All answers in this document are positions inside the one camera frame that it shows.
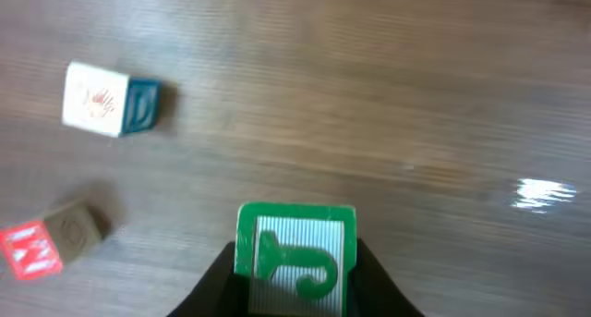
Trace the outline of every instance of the wooden table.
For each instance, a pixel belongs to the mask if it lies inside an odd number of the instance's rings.
[[[164,316],[265,200],[354,205],[428,316],[588,316],[589,2],[0,0],[2,225],[81,195],[117,226],[3,273],[0,314]],[[63,127],[72,59],[165,80],[157,128]]]

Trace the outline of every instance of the white and blue block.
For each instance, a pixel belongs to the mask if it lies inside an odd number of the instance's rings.
[[[153,128],[161,88],[155,79],[72,62],[66,73],[62,122],[110,137]]]

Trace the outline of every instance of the striped block face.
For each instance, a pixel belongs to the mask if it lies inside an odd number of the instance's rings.
[[[345,316],[355,260],[351,207],[259,202],[241,209],[235,272],[250,278],[249,313]]]
[[[160,83],[72,62],[66,73],[62,122],[110,137],[152,128]]]

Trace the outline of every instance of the green border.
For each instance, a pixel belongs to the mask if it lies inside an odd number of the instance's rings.
[[[254,234],[258,216],[319,219],[344,223],[343,266],[343,316],[346,316],[347,276],[357,263],[356,210],[347,205],[317,205],[252,201],[243,204],[238,211],[236,228],[234,273],[250,279],[254,261]]]

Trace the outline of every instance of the white side of block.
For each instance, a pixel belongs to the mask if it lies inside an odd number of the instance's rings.
[[[64,90],[64,125],[118,137],[123,125],[129,76],[70,63]]]

